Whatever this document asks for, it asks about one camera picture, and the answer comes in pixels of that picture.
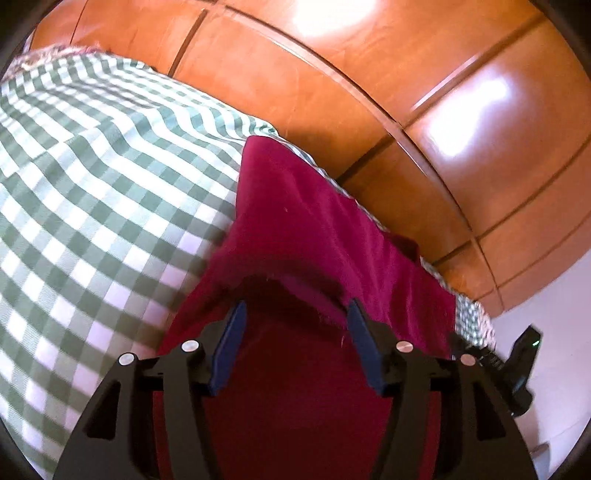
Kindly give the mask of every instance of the checkered fabric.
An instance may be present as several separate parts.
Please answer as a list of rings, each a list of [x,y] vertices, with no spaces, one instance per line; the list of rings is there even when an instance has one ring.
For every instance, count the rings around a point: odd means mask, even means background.
[[[154,355],[222,242],[248,136],[349,195],[269,123],[140,61],[71,56],[0,90],[0,416],[51,478],[107,370]]]

